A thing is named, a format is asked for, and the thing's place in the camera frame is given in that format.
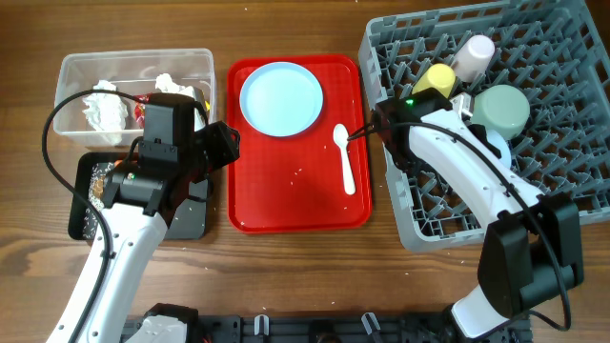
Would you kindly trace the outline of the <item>light blue bowl with rice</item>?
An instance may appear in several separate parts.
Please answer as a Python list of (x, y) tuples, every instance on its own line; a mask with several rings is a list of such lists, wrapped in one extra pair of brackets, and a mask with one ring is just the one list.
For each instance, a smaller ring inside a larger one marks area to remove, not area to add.
[(486, 138), (489, 144), (491, 144), (496, 150), (498, 150), (497, 157), (501, 164), (507, 169), (511, 169), (512, 157), (508, 147), (508, 143), (504, 138), (494, 130), (486, 131)]

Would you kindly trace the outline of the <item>gray dishwasher rack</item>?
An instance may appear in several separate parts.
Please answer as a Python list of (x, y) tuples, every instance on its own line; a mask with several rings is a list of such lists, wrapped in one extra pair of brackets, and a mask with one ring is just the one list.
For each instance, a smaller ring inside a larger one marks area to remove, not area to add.
[[(606, 221), (609, 56), (582, 1), (497, 1), (374, 18), (358, 52), (369, 105), (409, 96), (430, 67), (453, 63), (477, 35), (493, 41), (494, 56), (454, 93), (520, 90), (531, 111), (508, 142), (513, 172), (546, 194), (569, 194), (582, 224)], [(428, 252), (481, 242), (484, 232), (458, 193), (410, 155), (410, 129), (378, 115), (372, 125), (402, 246)]]

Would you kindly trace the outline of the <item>yellow plastic cup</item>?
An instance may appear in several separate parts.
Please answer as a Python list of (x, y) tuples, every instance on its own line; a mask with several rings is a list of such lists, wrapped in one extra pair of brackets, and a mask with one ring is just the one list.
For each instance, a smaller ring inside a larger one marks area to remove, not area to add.
[(445, 64), (432, 65), (415, 83), (412, 94), (427, 89), (436, 89), (448, 98), (456, 83), (454, 70)]

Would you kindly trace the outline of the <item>red serving tray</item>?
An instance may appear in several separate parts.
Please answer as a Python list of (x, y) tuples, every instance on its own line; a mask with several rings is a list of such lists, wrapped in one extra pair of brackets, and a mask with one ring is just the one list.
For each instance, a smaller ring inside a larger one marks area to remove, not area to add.
[(242, 59), (228, 71), (226, 122), (240, 134), (240, 156), (227, 169), (228, 218), (247, 234), (359, 227), (373, 210), (368, 148), (363, 139), (348, 146), (356, 181), (355, 194), (348, 195), (333, 140), (337, 124), (348, 131), (364, 124), (356, 64), (343, 54), (289, 60), (313, 73), (324, 96), (318, 119), (295, 137), (274, 138), (256, 131), (239, 106), (247, 77), (270, 58)]

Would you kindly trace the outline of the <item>white plastic spoon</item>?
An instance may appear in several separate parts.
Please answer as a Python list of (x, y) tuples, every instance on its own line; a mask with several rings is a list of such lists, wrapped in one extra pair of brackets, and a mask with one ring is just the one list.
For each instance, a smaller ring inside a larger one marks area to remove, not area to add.
[(333, 130), (333, 139), (340, 152), (344, 191), (348, 195), (354, 195), (356, 184), (347, 152), (348, 137), (347, 128), (343, 124), (336, 124)]

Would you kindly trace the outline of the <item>small white tissue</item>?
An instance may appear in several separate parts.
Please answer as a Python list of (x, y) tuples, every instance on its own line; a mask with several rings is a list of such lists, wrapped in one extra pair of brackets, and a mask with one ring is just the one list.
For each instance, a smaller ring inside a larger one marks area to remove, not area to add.
[(155, 88), (163, 93), (177, 93), (194, 98), (192, 86), (182, 86), (174, 83), (168, 73), (159, 74), (155, 79)]

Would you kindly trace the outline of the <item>black rectangular tray bin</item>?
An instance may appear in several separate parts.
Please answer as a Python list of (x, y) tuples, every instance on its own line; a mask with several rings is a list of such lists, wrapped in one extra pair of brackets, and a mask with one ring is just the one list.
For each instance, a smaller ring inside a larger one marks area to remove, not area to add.
[[(122, 160), (125, 152), (92, 151), (85, 153), (78, 162), (75, 189), (101, 210), (103, 204), (93, 194), (94, 184), (113, 169), (116, 161)], [(210, 182), (191, 183), (189, 197), (177, 208), (173, 221), (165, 235), (165, 240), (196, 240), (206, 231), (207, 203)], [(74, 240), (93, 240), (97, 230), (97, 220), (91, 211), (75, 197), (71, 202), (68, 234)]]

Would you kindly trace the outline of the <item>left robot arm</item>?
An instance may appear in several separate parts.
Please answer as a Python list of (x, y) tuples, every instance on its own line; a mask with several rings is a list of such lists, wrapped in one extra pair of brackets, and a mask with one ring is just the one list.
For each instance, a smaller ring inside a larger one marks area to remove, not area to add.
[(180, 239), (206, 230), (209, 175), (237, 160), (240, 136), (224, 122), (149, 125), (104, 180), (90, 254), (51, 342), (115, 342), (153, 252), (171, 229)]

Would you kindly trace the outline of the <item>brown food piece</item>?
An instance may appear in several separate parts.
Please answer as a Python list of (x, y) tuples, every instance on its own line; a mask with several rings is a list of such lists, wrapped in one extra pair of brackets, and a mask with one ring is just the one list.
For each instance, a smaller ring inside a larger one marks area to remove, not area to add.
[(92, 191), (94, 197), (101, 199), (105, 188), (106, 176), (99, 176), (93, 183)]

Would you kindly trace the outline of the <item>clear plastic storage bin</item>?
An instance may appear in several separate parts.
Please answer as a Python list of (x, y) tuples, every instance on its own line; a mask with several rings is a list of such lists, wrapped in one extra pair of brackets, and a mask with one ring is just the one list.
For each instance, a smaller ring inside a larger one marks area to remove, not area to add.
[[(201, 90), (199, 100), (210, 103), (207, 111), (210, 122), (217, 120), (214, 58), (207, 49), (122, 50), (67, 55), (59, 72), (55, 102), (68, 96), (92, 89), (100, 80), (114, 84), (119, 91), (130, 95), (157, 92), (155, 79), (168, 73), (174, 83)], [(103, 138), (105, 131), (96, 131), (89, 125), (83, 110), (87, 107), (81, 98), (71, 101), (56, 114), (54, 131), (85, 147), (128, 146), (143, 134), (133, 117), (134, 103), (125, 99), (128, 117), (126, 129), (121, 131), (122, 141), (109, 145)]]

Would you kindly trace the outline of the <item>red strawberry candy wrapper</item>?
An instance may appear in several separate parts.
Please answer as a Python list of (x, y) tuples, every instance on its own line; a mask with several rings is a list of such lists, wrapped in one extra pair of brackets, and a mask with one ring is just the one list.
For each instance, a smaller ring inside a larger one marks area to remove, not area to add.
[(138, 102), (134, 105), (133, 117), (140, 129), (143, 129), (145, 126), (145, 105), (148, 103), (149, 97), (149, 93), (136, 95)]

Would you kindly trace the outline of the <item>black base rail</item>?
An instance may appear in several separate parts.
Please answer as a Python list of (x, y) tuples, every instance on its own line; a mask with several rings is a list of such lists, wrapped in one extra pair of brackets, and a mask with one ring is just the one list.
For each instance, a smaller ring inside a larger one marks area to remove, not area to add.
[(252, 317), (238, 315), (199, 317), (200, 342), (310, 342), (323, 333), (333, 333), (340, 341), (373, 342), (377, 337), (392, 343), (431, 343), (441, 340), (442, 318), (438, 313), (378, 316), (380, 330), (368, 333), (359, 316), (272, 317), (267, 333), (256, 334)]

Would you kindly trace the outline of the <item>pink white cup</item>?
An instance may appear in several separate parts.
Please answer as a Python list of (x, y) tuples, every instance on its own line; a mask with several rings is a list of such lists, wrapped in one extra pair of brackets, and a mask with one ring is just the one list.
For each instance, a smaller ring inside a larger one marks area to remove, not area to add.
[(451, 68), (462, 82), (472, 83), (485, 73), (496, 51), (494, 42), (485, 35), (469, 38), (456, 53)]

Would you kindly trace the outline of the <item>large white tissue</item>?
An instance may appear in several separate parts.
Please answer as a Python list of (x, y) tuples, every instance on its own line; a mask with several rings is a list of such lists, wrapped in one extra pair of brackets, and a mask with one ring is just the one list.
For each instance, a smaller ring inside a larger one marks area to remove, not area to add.
[(96, 131), (105, 131), (103, 138), (109, 145), (119, 145), (122, 141), (120, 132), (126, 129), (129, 114), (121, 98), (97, 92), (84, 97), (82, 101), (87, 106), (83, 113), (89, 125)]

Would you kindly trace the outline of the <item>light blue plate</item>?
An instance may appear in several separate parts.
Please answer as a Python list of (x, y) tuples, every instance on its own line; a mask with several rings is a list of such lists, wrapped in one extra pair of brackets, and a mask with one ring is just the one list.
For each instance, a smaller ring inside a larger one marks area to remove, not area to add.
[(321, 114), (323, 102), (323, 90), (314, 74), (283, 61), (257, 68), (239, 94), (247, 123), (272, 137), (289, 137), (309, 129)]

